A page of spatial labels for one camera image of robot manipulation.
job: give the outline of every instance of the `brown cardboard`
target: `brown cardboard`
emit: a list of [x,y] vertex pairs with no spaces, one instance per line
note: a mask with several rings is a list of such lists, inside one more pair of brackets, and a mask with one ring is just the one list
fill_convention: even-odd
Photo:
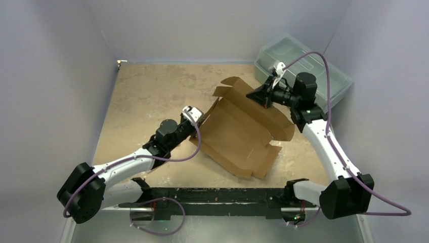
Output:
[[201,150],[235,176],[263,179],[281,150],[270,141],[290,141],[294,125],[277,108],[263,109],[247,99],[253,89],[239,77],[221,83],[228,86],[216,88],[218,98],[200,126]]

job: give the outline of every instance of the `plastic bin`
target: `plastic bin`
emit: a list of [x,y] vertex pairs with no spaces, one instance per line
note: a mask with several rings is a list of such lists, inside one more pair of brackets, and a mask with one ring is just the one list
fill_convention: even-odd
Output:
[[[255,61],[255,78],[262,84],[267,80],[270,70],[276,61],[288,64],[302,54],[310,51],[302,43],[286,34],[263,46]],[[337,104],[352,85],[352,79],[328,63],[331,83],[331,107]],[[316,103],[327,112],[327,80],[325,66],[322,59],[315,55],[309,55],[292,65],[283,76],[289,85],[293,87],[295,77],[300,72],[309,72],[316,76],[317,92]]]

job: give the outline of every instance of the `clear plastic container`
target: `clear plastic container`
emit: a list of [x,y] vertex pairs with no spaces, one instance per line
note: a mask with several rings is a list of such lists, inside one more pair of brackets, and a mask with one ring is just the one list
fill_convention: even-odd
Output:
[[[276,61],[284,62],[287,65],[308,51],[310,51],[308,47],[288,34],[275,39],[263,46],[259,51],[258,58],[255,61],[256,79],[264,83]],[[353,81],[332,64],[328,63],[328,67],[331,83],[331,106],[333,107],[346,95],[346,91],[352,85]],[[315,54],[306,56],[288,68],[283,77],[293,87],[295,77],[300,72],[309,72],[316,76],[316,103],[324,112],[327,112],[327,80],[325,65],[322,59]]]

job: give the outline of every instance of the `wooden tabletop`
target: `wooden tabletop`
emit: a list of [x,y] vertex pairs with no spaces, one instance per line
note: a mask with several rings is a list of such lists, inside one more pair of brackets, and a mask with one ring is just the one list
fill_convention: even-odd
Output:
[[[253,65],[122,65],[100,134],[94,165],[126,156],[153,135],[164,119],[180,120],[182,108],[196,106],[207,111],[220,81],[239,76],[256,88]],[[289,110],[276,106],[289,117]],[[272,142],[282,146],[273,167],[264,180],[237,178],[204,152],[185,162],[167,162],[146,178],[153,187],[284,187],[286,181],[308,178],[328,184],[323,166],[308,140],[297,129],[290,142]],[[184,141],[171,153],[172,158],[191,155],[195,146]]]

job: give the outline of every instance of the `wall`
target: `wall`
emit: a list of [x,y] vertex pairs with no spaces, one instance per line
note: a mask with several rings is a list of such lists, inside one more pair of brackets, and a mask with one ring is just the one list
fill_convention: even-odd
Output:
[[92,160],[117,63],[84,0],[0,4],[0,242],[58,242],[56,194]]
[[290,33],[324,51],[351,0],[88,0],[118,59],[252,62]]
[[[428,9],[428,1],[353,0],[326,51],[355,81],[334,108],[335,134],[375,190],[413,212],[368,216],[376,242],[429,238]],[[396,210],[376,198],[369,209]]]

